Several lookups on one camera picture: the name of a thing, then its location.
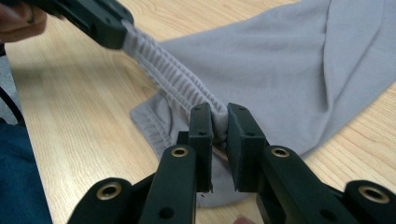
gray cloth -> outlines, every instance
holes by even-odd
[[[319,147],[395,79],[396,2],[305,0],[247,21],[156,43],[130,24],[124,44],[160,93],[132,110],[157,155],[188,130],[192,106],[212,106],[216,141],[226,105],[247,107],[272,145],[300,155]],[[213,194],[198,205],[239,200],[215,156]]]

denim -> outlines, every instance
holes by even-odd
[[[52,223],[26,128],[0,123],[0,223]]]

wooden table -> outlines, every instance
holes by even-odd
[[[137,27],[161,41],[290,0],[121,2]],[[116,176],[136,183],[155,172],[158,161],[129,111],[157,90],[135,61],[55,19],[44,35],[9,44],[7,53],[54,223],[65,223],[97,181]],[[305,161],[337,189],[368,179],[396,191],[396,85]],[[253,197],[199,209],[197,223],[233,223],[237,214],[262,223]]]

